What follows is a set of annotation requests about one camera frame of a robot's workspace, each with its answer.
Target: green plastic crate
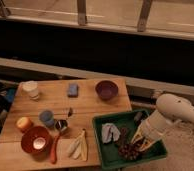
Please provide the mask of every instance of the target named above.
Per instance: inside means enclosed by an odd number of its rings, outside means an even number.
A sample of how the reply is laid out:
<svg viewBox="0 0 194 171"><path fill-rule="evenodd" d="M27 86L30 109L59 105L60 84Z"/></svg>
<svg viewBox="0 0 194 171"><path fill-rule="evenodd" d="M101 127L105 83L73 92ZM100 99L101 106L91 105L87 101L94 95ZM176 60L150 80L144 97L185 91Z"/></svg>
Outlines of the green plastic crate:
<svg viewBox="0 0 194 171"><path fill-rule="evenodd" d="M98 146L101 167L103 170L111 170L126 166L132 166L151 160L165 158L167 156L167 150L162 141L156 142L144 155L142 155L140 159L134 161L125 160L121 156L119 156L118 148L113 142L108 144L102 143L101 130L102 124L105 123L114 123L118 128L122 126L126 126L127 128L129 128L130 133L128 136L128 140L130 140L138 128L138 125L134 122L134 116L137 112L142 112L142 116L144 118L147 118L149 116L147 110L140 109L130 112L96 116L93 118L94 132Z"/></svg>

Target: orange bowl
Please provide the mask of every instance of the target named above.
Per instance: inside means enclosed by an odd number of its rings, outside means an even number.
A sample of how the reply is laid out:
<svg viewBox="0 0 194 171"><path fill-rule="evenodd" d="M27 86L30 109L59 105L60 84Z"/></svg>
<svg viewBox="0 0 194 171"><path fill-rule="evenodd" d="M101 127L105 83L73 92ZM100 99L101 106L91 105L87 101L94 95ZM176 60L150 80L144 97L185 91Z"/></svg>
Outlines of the orange bowl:
<svg viewBox="0 0 194 171"><path fill-rule="evenodd" d="M21 147L29 154L39 154L50 144L51 135L42 126L34 126L29 129L22 137Z"/></svg>
<svg viewBox="0 0 194 171"><path fill-rule="evenodd" d="M95 90L102 100L110 100L118 94L117 85L109 80L100 81Z"/></svg>

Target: wooden table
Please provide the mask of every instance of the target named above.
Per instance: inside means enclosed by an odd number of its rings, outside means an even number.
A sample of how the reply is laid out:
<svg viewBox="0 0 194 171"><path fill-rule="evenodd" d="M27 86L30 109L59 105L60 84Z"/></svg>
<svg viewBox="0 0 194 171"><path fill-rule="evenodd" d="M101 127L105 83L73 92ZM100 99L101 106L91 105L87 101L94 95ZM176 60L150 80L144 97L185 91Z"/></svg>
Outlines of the wooden table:
<svg viewBox="0 0 194 171"><path fill-rule="evenodd" d="M107 102L100 100L95 92L95 85L101 79L40 81L38 82L41 91L39 101L30 100L27 94L22 91L21 83L0 135L0 170L43 170L99 166L92 118L96 115L131 110L124 79L112 78L110 80L118 85L119 94ZM78 98L67 97L66 92L70 82L76 82L79 85ZM51 164L48 156L34 158L21 149L22 133L15 127L17 119L28 116L35 125L42 125L38 119L41 111L50 109L54 112L56 119L65 119L70 107L73 108L73 116L69 119L69 131L58 142L58 161L56 164ZM74 160L66 156L66 148L69 143L81 133L83 128L87 130L89 149L87 162L80 158ZM50 133L53 136L57 134L56 130L50 130Z"/></svg>

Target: black wall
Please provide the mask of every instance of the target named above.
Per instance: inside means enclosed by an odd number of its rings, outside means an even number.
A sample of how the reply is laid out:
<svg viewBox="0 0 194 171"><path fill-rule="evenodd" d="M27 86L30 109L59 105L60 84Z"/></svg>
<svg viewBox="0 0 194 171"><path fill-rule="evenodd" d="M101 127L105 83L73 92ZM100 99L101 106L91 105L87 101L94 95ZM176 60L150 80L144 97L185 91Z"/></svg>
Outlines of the black wall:
<svg viewBox="0 0 194 171"><path fill-rule="evenodd" d="M194 86L194 41L1 20L0 57Z"/></svg>

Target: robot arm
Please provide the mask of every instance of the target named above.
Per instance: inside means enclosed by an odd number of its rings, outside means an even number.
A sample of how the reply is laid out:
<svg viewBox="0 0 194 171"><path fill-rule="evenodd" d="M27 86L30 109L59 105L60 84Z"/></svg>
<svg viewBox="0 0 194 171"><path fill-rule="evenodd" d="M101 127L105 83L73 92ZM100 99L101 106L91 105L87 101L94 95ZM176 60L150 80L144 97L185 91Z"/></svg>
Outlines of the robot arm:
<svg viewBox="0 0 194 171"><path fill-rule="evenodd" d="M194 124L194 106L191 102L173 94L161 95L156 101L156 110L141 122L131 143L142 139L139 151L145 151L160 140L168 128L181 120Z"/></svg>

